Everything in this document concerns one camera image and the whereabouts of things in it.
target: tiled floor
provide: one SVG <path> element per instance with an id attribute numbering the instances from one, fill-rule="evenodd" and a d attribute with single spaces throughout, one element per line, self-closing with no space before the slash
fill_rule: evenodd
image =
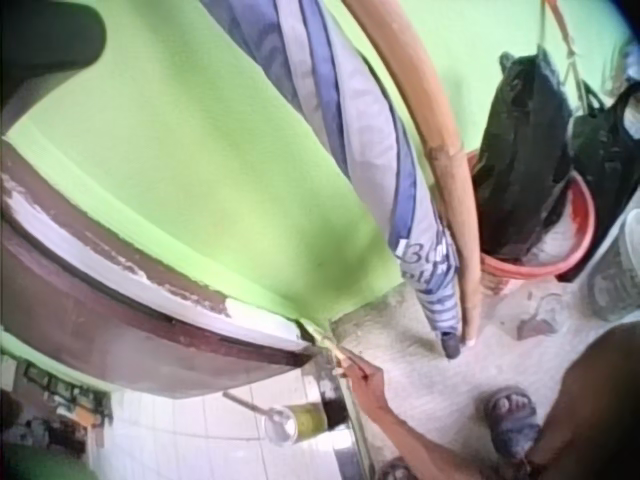
<path id="1" fill-rule="evenodd" d="M 319 400 L 300 370 L 233 390 L 263 407 Z M 169 400 L 137 392 L 113 395 L 115 420 L 104 448 L 90 442 L 100 480 L 339 480 L 332 442 L 320 436 L 277 447 L 260 418 L 220 394 Z"/>

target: gray bucket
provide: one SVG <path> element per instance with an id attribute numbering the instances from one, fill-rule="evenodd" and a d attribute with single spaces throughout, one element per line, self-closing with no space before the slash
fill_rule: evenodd
<path id="1" fill-rule="evenodd" d="M 632 210 L 617 237 L 587 277 L 591 311 L 617 322 L 640 313 L 640 209 Z"/>

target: wooden pole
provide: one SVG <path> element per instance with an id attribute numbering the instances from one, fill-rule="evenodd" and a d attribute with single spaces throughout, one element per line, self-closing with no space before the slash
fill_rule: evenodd
<path id="1" fill-rule="evenodd" d="M 480 322 L 480 236 L 471 171 L 453 112 L 420 37 L 398 0 L 343 0 L 377 50 L 420 134 L 460 258 L 464 339 Z"/>

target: black bag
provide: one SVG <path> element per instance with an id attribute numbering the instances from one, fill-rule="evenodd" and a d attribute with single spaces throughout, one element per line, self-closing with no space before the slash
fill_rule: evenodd
<path id="1" fill-rule="evenodd" d="M 547 51 L 500 57 L 498 86 L 473 175 L 482 251 L 517 262 L 562 216 L 571 108 Z"/>
<path id="2" fill-rule="evenodd" d="M 585 82 L 588 112 L 573 121 L 571 146 L 576 171 L 587 183 L 596 207 L 596 230 L 582 260 L 558 280 L 574 280 L 587 265 L 640 184 L 640 140 L 624 126 L 629 100 L 640 93 L 640 82 L 630 84 L 606 108 Z"/>

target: person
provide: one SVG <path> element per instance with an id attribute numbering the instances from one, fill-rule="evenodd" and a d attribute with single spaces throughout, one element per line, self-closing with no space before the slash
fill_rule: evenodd
<path id="1" fill-rule="evenodd" d="M 520 388 L 500 389 L 485 401 L 500 468 L 474 463 L 417 432 L 389 406 L 382 369 L 349 350 L 344 353 L 342 367 L 356 403 L 415 478 L 640 478 L 640 322 L 608 330 L 583 352 L 565 372 L 542 427 L 534 402 Z"/>

